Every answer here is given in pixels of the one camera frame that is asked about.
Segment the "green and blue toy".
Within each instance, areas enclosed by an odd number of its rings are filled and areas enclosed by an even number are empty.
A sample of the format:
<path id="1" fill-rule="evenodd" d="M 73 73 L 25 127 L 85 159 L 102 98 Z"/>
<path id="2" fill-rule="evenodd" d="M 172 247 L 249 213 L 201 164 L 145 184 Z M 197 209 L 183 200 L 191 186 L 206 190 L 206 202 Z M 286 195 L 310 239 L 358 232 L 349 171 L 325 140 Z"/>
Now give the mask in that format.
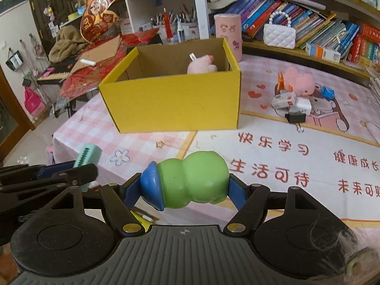
<path id="1" fill-rule="evenodd" d="M 152 161 L 140 177 L 144 201 L 158 211 L 190 202 L 217 204 L 227 198 L 229 169 L 214 151 L 197 151 L 183 160 Z"/>

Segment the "small white red box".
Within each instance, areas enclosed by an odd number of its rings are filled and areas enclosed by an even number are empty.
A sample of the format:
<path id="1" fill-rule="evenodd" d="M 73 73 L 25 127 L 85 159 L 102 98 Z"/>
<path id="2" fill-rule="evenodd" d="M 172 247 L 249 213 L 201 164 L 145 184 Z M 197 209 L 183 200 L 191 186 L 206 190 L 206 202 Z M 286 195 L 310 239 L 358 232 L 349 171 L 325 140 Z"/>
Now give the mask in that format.
<path id="1" fill-rule="evenodd" d="M 280 93 L 274 96 L 271 106 L 274 109 L 283 109 L 290 107 L 296 103 L 297 95 L 295 92 Z"/>

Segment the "pink plush heart toy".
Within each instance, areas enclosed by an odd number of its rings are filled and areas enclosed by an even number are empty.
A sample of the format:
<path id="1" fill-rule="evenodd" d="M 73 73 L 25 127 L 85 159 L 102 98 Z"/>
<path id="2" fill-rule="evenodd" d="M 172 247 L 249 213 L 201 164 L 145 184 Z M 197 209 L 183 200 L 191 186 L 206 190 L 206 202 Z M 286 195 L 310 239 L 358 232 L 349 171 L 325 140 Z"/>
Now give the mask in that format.
<path id="1" fill-rule="evenodd" d="M 297 96 L 311 96 L 315 90 L 315 80 L 311 74 L 299 73 L 294 67 L 287 68 L 283 74 L 284 88 Z"/>

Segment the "black binder clip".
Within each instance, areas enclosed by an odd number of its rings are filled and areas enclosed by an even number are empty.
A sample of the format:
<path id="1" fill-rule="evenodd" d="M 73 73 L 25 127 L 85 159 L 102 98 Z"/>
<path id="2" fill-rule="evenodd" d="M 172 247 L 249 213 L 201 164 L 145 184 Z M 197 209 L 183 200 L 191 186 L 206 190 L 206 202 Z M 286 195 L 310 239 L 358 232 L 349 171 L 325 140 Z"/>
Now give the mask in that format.
<path id="1" fill-rule="evenodd" d="M 303 127 L 301 127 L 301 124 L 305 123 L 306 121 L 305 113 L 286 113 L 285 118 L 287 119 L 288 123 L 296 126 L 297 132 L 304 132 Z"/>

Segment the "pink checkered cartoon mat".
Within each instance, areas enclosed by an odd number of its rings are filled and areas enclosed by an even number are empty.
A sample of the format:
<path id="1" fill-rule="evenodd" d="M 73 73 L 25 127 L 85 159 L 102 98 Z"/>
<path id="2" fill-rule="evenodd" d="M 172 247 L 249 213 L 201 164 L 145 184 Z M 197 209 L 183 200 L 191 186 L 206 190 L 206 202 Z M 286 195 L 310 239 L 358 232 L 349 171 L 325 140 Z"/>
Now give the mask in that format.
<path id="1" fill-rule="evenodd" d="M 379 228 L 379 104 L 371 91 L 313 70 L 318 91 L 301 129 L 289 124 L 271 101 L 277 75 L 288 64 L 246 55 L 241 61 L 239 125 L 233 130 L 121 134 L 101 96 L 95 96 L 53 136 L 54 158 L 66 162 L 84 145 L 102 150 L 101 184 L 124 183 L 150 162 L 214 151 L 248 184 L 274 191 L 305 189 L 352 228 Z"/>

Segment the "white charger block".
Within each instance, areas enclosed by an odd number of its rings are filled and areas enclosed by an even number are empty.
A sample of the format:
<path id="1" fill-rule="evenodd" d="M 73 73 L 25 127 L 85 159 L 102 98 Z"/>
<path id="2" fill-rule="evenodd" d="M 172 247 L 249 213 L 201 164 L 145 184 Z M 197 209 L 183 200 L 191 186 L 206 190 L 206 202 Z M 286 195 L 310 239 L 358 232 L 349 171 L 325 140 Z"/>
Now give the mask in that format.
<path id="1" fill-rule="evenodd" d="M 292 113 L 300 113 L 310 115 L 312 105 L 308 97 L 298 96 L 294 105 L 289 109 Z"/>

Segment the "orange hair clip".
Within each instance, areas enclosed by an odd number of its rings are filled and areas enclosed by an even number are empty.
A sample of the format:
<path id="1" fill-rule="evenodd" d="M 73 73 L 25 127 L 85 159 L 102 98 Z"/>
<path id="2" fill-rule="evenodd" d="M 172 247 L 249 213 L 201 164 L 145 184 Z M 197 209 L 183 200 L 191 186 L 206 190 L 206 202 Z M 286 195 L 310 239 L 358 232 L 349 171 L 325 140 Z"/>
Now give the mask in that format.
<path id="1" fill-rule="evenodd" d="M 277 91 L 280 93 L 282 91 L 286 92 L 292 92 L 293 88 L 291 85 L 286 85 L 285 84 L 285 79 L 283 77 L 283 73 L 279 72 L 278 73 L 278 83 L 277 83 Z"/>

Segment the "pink plush in box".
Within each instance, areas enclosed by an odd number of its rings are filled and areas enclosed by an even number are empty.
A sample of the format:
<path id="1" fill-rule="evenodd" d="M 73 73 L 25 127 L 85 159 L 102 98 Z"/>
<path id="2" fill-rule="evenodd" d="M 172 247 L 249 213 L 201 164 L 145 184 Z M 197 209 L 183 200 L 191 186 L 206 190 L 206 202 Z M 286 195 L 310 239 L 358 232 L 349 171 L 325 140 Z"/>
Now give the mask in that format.
<path id="1" fill-rule="evenodd" d="M 204 55 L 202 57 L 195 57 L 192 53 L 190 54 L 191 62 L 187 67 L 187 74 L 205 74 L 214 73 L 218 71 L 216 65 L 213 64 L 214 57 L 212 55 Z"/>

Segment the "wooden shelf board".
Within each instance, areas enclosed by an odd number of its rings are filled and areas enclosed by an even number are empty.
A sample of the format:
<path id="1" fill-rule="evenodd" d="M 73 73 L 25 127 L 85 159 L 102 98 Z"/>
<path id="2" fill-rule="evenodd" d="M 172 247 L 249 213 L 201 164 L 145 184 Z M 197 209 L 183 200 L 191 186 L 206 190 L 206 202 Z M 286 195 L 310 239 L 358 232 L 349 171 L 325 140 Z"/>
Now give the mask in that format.
<path id="1" fill-rule="evenodd" d="M 340 76 L 350 81 L 359 82 L 368 81 L 370 79 L 370 74 L 367 70 L 358 70 L 342 63 L 312 57 L 299 48 L 288 50 L 285 48 L 266 46 L 261 41 L 253 41 L 243 42 L 243 53 L 307 66 L 332 75 Z"/>

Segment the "brown plush blanket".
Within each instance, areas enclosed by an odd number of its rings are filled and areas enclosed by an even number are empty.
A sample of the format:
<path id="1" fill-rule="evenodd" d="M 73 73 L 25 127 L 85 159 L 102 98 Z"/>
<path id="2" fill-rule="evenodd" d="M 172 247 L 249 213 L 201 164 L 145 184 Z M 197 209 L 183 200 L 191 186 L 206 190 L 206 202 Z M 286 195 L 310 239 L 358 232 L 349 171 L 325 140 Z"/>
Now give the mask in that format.
<path id="1" fill-rule="evenodd" d="M 68 57 L 75 55 L 84 47 L 87 41 L 75 26 L 67 25 L 58 31 L 56 42 L 50 50 L 48 58 L 52 63 L 62 62 Z"/>

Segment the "white quilted pearl handbag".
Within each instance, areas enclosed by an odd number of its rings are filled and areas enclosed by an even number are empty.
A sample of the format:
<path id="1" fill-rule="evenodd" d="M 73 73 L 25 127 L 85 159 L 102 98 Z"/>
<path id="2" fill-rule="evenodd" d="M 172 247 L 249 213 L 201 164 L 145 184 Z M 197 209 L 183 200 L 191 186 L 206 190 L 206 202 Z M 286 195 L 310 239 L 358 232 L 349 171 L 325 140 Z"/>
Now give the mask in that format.
<path id="1" fill-rule="evenodd" d="M 273 19 L 277 15 L 284 15 L 287 25 L 273 24 Z M 296 30 L 291 27 L 292 21 L 288 14 L 277 10 L 271 13 L 269 22 L 264 24 L 263 42 L 267 46 L 285 48 L 293 50 L 296 46 Z"/>

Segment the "pink cylindrical holder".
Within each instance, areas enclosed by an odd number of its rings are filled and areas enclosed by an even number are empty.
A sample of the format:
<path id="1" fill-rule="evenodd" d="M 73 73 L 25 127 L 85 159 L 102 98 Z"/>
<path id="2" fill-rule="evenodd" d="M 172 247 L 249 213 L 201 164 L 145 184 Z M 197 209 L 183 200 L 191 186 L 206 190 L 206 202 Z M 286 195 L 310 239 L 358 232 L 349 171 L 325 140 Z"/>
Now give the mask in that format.
<path id="1" fill-rule="evenodd" d="M 216 14 L 214 16 L 216 37 L 225 38 L 235 59 L 242 59 L 242 22 L 239 14 Z"/>

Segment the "red gold festive decoration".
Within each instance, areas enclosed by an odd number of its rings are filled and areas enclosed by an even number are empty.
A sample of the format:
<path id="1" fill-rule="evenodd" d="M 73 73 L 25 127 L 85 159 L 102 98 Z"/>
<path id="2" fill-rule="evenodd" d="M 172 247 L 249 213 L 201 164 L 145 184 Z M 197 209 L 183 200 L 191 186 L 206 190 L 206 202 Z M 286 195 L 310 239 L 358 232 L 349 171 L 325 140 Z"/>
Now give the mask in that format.
<path id="1" fill-rule="evenodd" d="M 80 32 L 85 41 L 94 43 L 111 25 L 118 21 L 118 15 L 109 8 L 116 0 L 87 0 L 81 19 Z"/>

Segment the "row of leaning books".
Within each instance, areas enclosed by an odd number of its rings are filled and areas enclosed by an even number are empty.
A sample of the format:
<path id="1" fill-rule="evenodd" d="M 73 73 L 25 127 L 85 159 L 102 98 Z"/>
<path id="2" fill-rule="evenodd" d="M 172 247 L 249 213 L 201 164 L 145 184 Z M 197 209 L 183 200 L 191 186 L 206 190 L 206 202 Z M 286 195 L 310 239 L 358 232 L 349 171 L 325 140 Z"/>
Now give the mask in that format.
<path id="1" fill-rule="evenodd" d="M 340 19 L 337 14 L 321 12 L 290 0 L 209 0 L 207 4 L 215 14 L 239 14 L 242 22 L 242 39 L 246 42 L 263 42 L 264 24 L 271 13 L 280 10 L 289 15 L 291 27 L 296 30 L 296 46 L 305 50 L 311 43 L 336 50 L 341 59 L 347 59 L 360 25 Z M 284 15 L 277 15 L 273 24 L 287 25 Z"/>

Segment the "red dictionary books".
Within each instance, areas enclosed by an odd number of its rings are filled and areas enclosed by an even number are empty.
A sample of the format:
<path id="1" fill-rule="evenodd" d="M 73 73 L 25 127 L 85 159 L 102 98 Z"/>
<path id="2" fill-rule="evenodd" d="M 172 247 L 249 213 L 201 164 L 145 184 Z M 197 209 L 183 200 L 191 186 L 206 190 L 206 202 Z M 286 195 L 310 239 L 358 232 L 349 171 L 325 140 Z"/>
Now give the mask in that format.
<path id="1" fill-rule="evenodd" d="M 363 67 L 379 65 L 379 28 L 362 23 L 354 37 L 347 61 Z"/>

